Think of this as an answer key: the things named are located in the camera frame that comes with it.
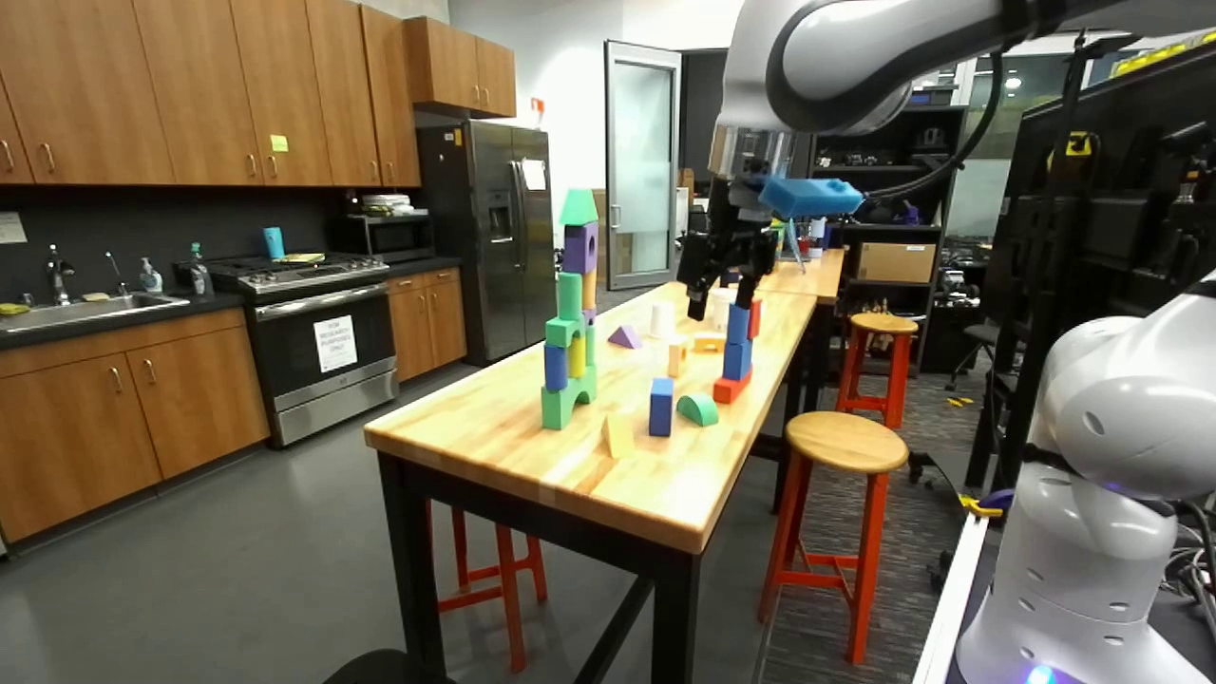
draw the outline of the faucet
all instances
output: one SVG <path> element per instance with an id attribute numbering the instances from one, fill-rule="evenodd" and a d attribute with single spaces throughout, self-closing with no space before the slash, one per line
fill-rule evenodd
<path id="1" fill-rule="evenodd" d="M 105 263 L 110 263 L 110 272 L 117 282 L 117 298 L 126 298 L 126 277 L 120 277 L 120 267 L 117 267 L 115 251 L 105 251 Z"/>
<path id="2" fill-rule="evenodd" d="M 50 294 L 52 294 L 52 299 L 57 299 L 60 306 L 68 306 L 72 298 L 68 298 L 66 272 L 72 272 L 72 267 L 60 263 L 60 246 L 57 246 L 57 242 L 47 242 L 47 272 L 50 272 Z"/>

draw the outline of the stainless steel refrigerator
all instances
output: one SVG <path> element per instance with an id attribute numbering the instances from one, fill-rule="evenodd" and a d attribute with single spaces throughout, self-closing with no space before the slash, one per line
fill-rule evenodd
<path id="1" fill-rule="evenodd" d="M 554 311 L 546 134 L 438 125 L 416 134 L 416 154 L 432 238 L 461 253 L 472 362 L 538 342 Z"/>

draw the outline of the kitchen cabinet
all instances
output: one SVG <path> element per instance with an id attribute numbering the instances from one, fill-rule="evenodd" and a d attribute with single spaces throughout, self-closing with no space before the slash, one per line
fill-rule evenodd
<path id="1" fill-rule="evenodd" d="M 276 185 L 326 185 L 307 13 L 282 0 L 233 0 L 262 171 Z"/>
<path id="2" fill-rule="evenodd" d="M 30 161 L 26 161 L 26 144 L 16 128 L 12 105 L 7 105 L 7 87 L 0 75 L 0 181 L 30 181 Z"/>
<path id="3" fill-rule="evenodd" d="M 215 0 L 131 0 L 131 6 L 173 177 L 214 185 L 266 181 L 233 6 Z"/>
<path id="4" fill-rule="evenodd" d="M 416 105 L 466 113 L 518 113 L 518 63 L 504 45 L 451 30 L 438 18 L 406 18 L 409 85 Z"/>
<path id="5" fill-rule="evenodd" d="M 172 181 L 131 4 L 0 0 L 0 71 L 34 181 Z"/>
<path id="6" fill-rule="evenodd" d="M 343 185 L 381 185 L 371 91 L 357 4 L 307 0 L 320 113 L 330 149 L 330 177 Z"/>
<path id="7" fill-rule="evenodd" d="M 383 185 L 423 185 L 402 18 L 357 6 Z"/>
<path id="8" fill-rule="evenodd" d="M 266 442 L 243 311 L 0 352 L 0 528 L 26 539 Z"/>
<path id="9" fill-rule="evenodd" d="M 461 271 L 395 277 L 386 311 L 399 380 L 432 372 L 466 352 Z"/>

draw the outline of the orange stool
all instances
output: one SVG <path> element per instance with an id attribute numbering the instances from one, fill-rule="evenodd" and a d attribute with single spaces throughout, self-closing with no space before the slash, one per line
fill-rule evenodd
<path id="1" fill-rule="evenodd" d="M 440 600 L 440 612 L 503 598 L 504 642 L 509 642 L 509 674 L 522 674 L 527 665 L 527 650 L 524 650 L 524 614 L 522 614 L 518 574 L 530 574 L 537 605 L 542 605 L 546 600 L 546 576 L 542 576 L 538 539 L 527 536 L 527 553 L 518 560 L 513 533 L 495 522 L 496 564 L 495 566 L 466 566 L 463 510 L 451 510 L 451 536 L 457 536 L 457 591 Z"/>
<path id="2" fill-rule="evenodd" d="M 894 339 L 885 396 L 858 393 L 871 336 Z M 890 429 L 902 429 L 905 425 L 908 368 L 912 368 L 912 339 L 917 339 L 917 320 L 902 320 L 894 311 L 855 311 L 843 368 L 839 368 L 837 410 L 852 410 L 852 415 L 877 410 Z"/>
<path id="3" fill-rule="evenodd" d="M 771 600 L 784 584 L 839 589 L 852 605 L 846 660 L 858 665 L 866 656 L 871 607 L 877 589 L 890 471 L 908 458 L 908 443 L 890 425 L 839 410 L 798 415 L 788 425 L 788 443 L 789 471 L 766 551 L 760 623 L 766 623 Z M 866 474 L 866 515 L 855 553 L 809 553 L 801 548 L 801 504 L 812 463 Z"/>

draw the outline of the lower cabinet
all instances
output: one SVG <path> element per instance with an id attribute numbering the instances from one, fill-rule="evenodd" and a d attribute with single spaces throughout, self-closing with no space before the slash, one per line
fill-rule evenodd
<path id="1" fill-rule="evenodd" d="M 399 380 L 432 372 L 466 352 L 461 271 L 395 277 L 386 306 Z"/>
<path id="2" fill-rule="evenodd" d="M 266 442 L 239 311 L 0 352 L 0 528 L 26 539 Z"/>

